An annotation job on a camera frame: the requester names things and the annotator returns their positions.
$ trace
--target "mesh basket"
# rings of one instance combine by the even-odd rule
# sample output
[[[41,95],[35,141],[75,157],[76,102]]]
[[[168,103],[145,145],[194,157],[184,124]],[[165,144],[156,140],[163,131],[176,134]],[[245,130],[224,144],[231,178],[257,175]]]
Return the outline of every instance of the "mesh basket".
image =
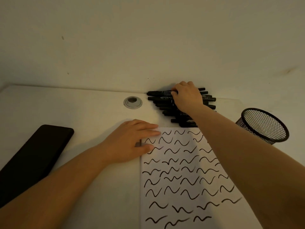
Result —
[[[242,116],[236,124],[271,145],[286,141],[289,137],[289,131],[283,122],[258,108],[247,108],[242,111]]]

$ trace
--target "phone screen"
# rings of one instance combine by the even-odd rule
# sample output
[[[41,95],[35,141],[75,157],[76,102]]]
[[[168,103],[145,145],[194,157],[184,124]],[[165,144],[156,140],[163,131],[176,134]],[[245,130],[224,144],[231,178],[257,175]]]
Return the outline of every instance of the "phone screen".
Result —
[[[37,129],[0,171],[0,208],[50,173],[73,133],[53,125]]]

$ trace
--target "right arm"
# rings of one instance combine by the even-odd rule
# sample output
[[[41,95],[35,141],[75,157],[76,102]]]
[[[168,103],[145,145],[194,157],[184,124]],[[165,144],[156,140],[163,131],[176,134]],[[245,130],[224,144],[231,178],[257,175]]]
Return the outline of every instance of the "right arm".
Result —
[[[263,228],[305,228],[305,167],[202,103],[193,82],[172,89]]]

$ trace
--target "forearm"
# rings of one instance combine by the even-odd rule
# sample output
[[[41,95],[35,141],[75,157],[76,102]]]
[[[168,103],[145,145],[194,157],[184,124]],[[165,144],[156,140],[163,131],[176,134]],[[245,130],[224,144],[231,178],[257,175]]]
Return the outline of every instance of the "forearm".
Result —
[[[76,200],[107,166],[90,148],[0,209],[0,228],[58,228]]]
[[[304,166],[204,105],[190,116],[261,221],[270,212],[282,217],[278,211],[304,207]]]

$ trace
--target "white paper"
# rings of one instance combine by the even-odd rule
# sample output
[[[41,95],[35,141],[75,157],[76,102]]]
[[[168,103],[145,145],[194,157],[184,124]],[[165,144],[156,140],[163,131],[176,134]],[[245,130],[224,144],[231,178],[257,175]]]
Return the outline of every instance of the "white paper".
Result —
[[[261,228],[198,128],[158,130],[142,140],[142,229]]]

